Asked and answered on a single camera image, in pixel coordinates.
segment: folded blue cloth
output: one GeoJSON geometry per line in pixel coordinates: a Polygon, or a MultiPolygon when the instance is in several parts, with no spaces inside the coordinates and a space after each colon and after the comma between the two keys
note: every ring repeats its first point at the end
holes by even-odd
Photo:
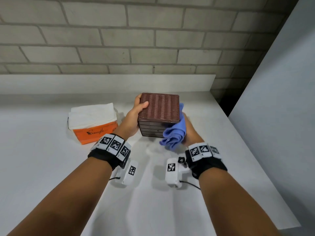
{"type": "Polygon", "coordinates": [[[160,141],[160,145],[169,146],[169,149],[173,151],[179,143],[181,143],[186,135],[186,123],[183,115],[184,104],[179,104],[179,119],[180,122],[176,123],[172,127],[169,127],[163,132],[163,140],[160,141]]]}

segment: white napkin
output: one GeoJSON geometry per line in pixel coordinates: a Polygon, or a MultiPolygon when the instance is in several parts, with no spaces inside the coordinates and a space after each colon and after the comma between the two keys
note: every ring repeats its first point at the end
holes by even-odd
{"type": "Polygon", "coordinates": [[[117,120],[113,103],[71,108],[68,126],[70,130],[90,128],[117,120]]]}

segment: hand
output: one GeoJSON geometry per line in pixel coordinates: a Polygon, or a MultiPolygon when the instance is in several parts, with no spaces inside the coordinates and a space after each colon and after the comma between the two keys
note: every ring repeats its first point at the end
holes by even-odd
{"type": "Polygon", "coordinates": [[[113,131],[114,134],[125,139],[125,141],[136,134],[139,129],[138,126],[138,115],[142,109],[146,108],[149,105],[149,102],[146,101],[140,104],[141,94],[139,94],[135,99],[135,104],[132,110],[130,110],[122,123],[113,131]]]}
{"type": "Polygon", "coordinates": [[[187,118],[186,114],[183,113],[186,123],[186,136],[182,142],[184,146],[190,146],[194,143],[203,143],[204,140],[199,136],[199,134],[196,132],[195,128],[191,124],[191,121],[187,118]]]}

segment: woven lid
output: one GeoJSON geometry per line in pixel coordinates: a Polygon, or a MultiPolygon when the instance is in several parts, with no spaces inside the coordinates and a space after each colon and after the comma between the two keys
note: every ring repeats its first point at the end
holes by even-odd
{"type": "Polygon", "coordinates": [[[179,96],[164,93],[142,93],[140,103],[149,101],[139,113],[138,121],[179,122],[179,96]]]}

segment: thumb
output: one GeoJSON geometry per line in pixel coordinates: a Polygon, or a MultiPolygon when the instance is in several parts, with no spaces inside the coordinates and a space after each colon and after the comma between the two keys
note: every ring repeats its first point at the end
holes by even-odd
{"type": "Polygon", "coordinates": [[[137,113],[140,113],[142,111],[142,109],[146,108],[149,105],[149,102],[146,101],[144,103],[140,103],[138,106],[135,107],[135,111],[137,113]]]}

